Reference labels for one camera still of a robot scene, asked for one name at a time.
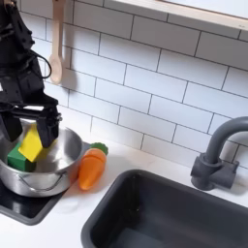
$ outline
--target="white subway tile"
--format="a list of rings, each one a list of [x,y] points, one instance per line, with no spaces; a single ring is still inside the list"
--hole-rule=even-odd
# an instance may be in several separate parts
[[[194,83],[188,84],[184,103],[232,118],[248,115],[248,99]]]
[[[172,141],[175,129],[173,123],[126,108],[120,110],[119,125],[167,141]]]
[[[233,142],[226,141],[221,152],[220,158],[232,162],[237,149],[237,144]]]
[[[150,94],[102,79],[97,79],[96,97],[145,113],[151,99]]]
[[[125,85],[157,96],[181,102],[186,84],[185,80],[164,76],[129,65],[127,67]]]
[[[196,158],[200,155],[199,152],[160,139],[155,139],[147,135],[145,135],[143,139],[142,151],[174,161],[187,167],[192,167]]]
[[[135,16],[132,40],[194,55],[200,31]]]
[[[167,21],[167,17],[168,17],[168,14],[164,12],[158,12],[155,10],[146,9],[135,5],[129,5],[114,0],[106,0],[105,7],[121,12],[135,14],[137,16],[145,16],[153,19],[159,19],[162,21]]]
[[[189,128],[177,126],[173,143],[199,152],[205,152],[210,139],[210,135]],[[236,149],[237,144],[227,141],[223,147],[221,159],[232,162]]]
[[[95,83],[95,77],[64,69],[63,77],[59,85],[86,95],[94,96]]]
[[[72,68],[98,78],[123,83],[126,65],[83,51],[74,50]]]
[[[211,123],[211,127],[209,130],[209,134],[213,135],[213,133],[225,122],[231,120],[228,117],[224,117],[218,114],[214,114],[212,123]],[[248,132],[240,132],[237,133],[231,137],[229,137],[229,140],[236,142],[236,143],[240,143],[243,145],[247,145],[248,146]]]
[[[51,20],[47,20],[46,39],[50,42],[52,42],[51,24]],[[63,45],[98,54],[99,42],[100,33],[71,24],[64,24]]]
[[[238,167],[236,171],[235,182],[241,186],[248,186],[248,170],[243,167]]]
[[[143,138],[143,134],[141,133],[97,118],[93,118],[91,133],[136,149],[140,149]]]
[[[102,34],[100,55],[128,64],[156,70],[160,49]]]
[[[66,0],[64,21],[73,22],[74,1]],[[21,0],[21,10],[36,16],[43,16],[52,19],[52,1],[51,0]]]
[[[230,118],[228,117],[225,117],[225,116],[221,116],[219,114],[214,114],[213,115],[213,119],[212,119],[212,122],[211,122],[211,126],[210,126],[210,129],[209,129],[209,134],[210,135],[213,135],[213,133],[222,125],[224,124],[225,122],[231,120]]]
[[[230,68],[223,90],[248,97],[248,72]]]
[[[130,38],[132,22],[132,15],[75,2],[75,25],[122,38]]]
[[[247,70],[248,43],[201,33],[197,57]]]
[[[45,91],[48,96],[53,97],[58,100],[58,104],[67,107],[69,90],[53,85],[51,83],[45,82]]]
[[[248,31],[242,30],[240,37],[239,37],[239,40],[248,42]]]
[[[88,3],[88,4],[98,5],[98,6],[104,5],[104,0],[78,0],[78,1],[82,3]]]
[[[69,107],[117,123],[119,106],[70,91]]]
[[[228,36],[231,38],[237,38],[239,34],[239,30],[235,28],[231,28],[223,25],[217,25],[199,19],[191,19],[181,15],[169,15],[168,22],[186,27],[196,28],[217,35]]]
[[[167,99],[153,96],[151,100],[151,115],[181,124],[186,127],[206,132],[212,113],[179,104]]]
[[[79,135],[89,135],[91,127],[91,116],[69,108],[58,106],[62,114],[61,124],[74,130]]]
[[[174,134],[173,143],[199,152],[205,152],[210,138],[210,135],[182,126],[177,126]]]
[[[235,161],[238,161],[240,165],[246,169],[248,169],[248,147],[240,145],[238,147],[236,156],[235,156]]]
[[[163,50],[158,72],[221,89],[228,67]]]
[[[32,36],[39,39],[46,39],[46,19],[43,17],[20,13],[25,25],[33,32]]]
[[[45,59],[49,59],[51,56],[51,43],[42,41],[34,38],[35,44],[33,45],[33,50],[42,55]],[[70,68],[70,60],[72,51],[70,48],[63,46],[62,49],[63,63],[66,68]]]

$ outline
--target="wooden utensil handle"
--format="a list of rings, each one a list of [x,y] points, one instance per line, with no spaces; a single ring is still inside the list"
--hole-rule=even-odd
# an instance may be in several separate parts
[[[65,0],[53,0],[52,54],[62,57]]]

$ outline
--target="black stovetop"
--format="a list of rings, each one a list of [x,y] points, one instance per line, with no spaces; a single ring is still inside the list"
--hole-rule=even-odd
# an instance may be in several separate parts
[[[25,225],[40,223],[64,193],[49,198],[26,198],[8,190],[0,180],[0,213]]]

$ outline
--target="faucet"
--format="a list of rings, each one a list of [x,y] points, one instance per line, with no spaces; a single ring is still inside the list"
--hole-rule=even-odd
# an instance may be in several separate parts
[[[239,132],[248,131],[248,117],[238,117],[220,126],[213,134],[207,150],[196,158],[191,171],[192,184],[203,191],[216,185],[231,189],[239,163],[232,167],[224,165],[220,154],[227,139]]]

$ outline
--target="dark gray sink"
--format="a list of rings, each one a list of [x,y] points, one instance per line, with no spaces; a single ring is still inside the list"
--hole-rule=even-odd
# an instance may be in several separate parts
[[[130,170],[92,213],[81,241],[84,248],[248,248],[248,209]]]

